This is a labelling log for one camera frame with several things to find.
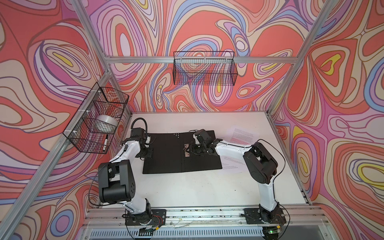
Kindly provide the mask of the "aluminium front rail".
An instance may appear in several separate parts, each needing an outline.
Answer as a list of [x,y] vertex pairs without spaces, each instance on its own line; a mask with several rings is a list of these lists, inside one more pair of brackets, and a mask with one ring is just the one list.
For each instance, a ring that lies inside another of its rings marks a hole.
[[[244,226],[247,224],[246,206],[166,208],[167,227],[218,227]],[[329,225],[325,212],[314,205],[285,205],[283,217],[291,226]],[[123,208],[91,209],[86,214],[84,226],[122,226]]]

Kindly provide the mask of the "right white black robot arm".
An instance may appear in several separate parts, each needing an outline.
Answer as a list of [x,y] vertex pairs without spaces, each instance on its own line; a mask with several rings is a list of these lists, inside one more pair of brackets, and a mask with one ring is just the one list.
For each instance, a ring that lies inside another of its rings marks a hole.
[[222,139],[216,139],[208,144],[196,140],[189,144],[185,151],[197,156],[213,155],[244,160],[251,177],[258,183],[259,218],[263,223],[271,223],[274,220],[280,210],[274,188],[274,180],[278,175],[278,162],[263,144],[256,142],[250,146],[235,145]]

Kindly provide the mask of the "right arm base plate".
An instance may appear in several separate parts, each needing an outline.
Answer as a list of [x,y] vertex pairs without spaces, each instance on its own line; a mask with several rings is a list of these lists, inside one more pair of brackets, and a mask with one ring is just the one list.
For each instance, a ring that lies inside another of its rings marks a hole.
[[287,223],[283,210],[277,206],[271,212],[264,208],[246,208],[241,217],[246,219],[247,224],[267,224],[267,225],[284,225]]

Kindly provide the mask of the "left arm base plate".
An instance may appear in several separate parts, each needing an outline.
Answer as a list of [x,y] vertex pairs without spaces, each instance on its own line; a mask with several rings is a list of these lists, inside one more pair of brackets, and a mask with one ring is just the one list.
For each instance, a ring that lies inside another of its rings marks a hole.
[[125,219],[126,226],[143,226],[143,227],[161,227],[166,223],[167,210],[155,209],[152,213],[144,212],[142,214],[133,215],[125,213],[122,215]]

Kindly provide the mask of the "white ventilation grille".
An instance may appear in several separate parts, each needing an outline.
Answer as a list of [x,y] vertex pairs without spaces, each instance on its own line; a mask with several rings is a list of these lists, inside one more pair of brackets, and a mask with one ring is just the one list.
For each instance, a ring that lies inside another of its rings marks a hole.
[[264,237],[262,227],[160,228],[151,233],[139,229],[93,229],[85,240],[181,240]]

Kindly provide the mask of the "teal file folder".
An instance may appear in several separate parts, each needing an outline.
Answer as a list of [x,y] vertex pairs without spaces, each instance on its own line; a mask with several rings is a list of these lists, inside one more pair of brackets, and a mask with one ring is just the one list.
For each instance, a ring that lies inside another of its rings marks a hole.
[[223,168],[219,156],[190,154],[186,156],[186,144],[193,143],[193,133],[150,134],[154,140],[150,144],[153,149],[151,158],[144,160],[143,174],[172,174],[221,170]]

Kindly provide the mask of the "black white marker pen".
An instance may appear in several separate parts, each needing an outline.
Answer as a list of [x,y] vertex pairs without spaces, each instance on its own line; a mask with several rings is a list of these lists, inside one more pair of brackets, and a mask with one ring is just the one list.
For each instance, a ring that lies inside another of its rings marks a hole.
[[107,150],[108,140],[109,140],[109,135],[106,135],[105,140],[104,140],[104,144],[103,144],[103,153],[105,153]]

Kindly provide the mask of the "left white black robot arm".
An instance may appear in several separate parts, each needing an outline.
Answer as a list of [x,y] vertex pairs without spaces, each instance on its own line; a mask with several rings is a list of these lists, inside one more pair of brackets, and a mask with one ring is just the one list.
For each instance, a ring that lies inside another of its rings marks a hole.
[[135,221],[153,217],[149,201],[136,195],[136,182],[131,166],[141,151],[138,141],[127,141],[108,163],[98,167],[99,199],[103,204],[121,205]]

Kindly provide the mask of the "silver tape roll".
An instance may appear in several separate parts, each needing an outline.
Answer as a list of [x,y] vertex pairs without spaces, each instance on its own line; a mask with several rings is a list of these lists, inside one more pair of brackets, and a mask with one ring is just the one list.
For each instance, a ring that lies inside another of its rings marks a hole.
[[114,134],[118,126],[118,121],[108,115],[99,115],[94,120],[92,130],[95,133]]

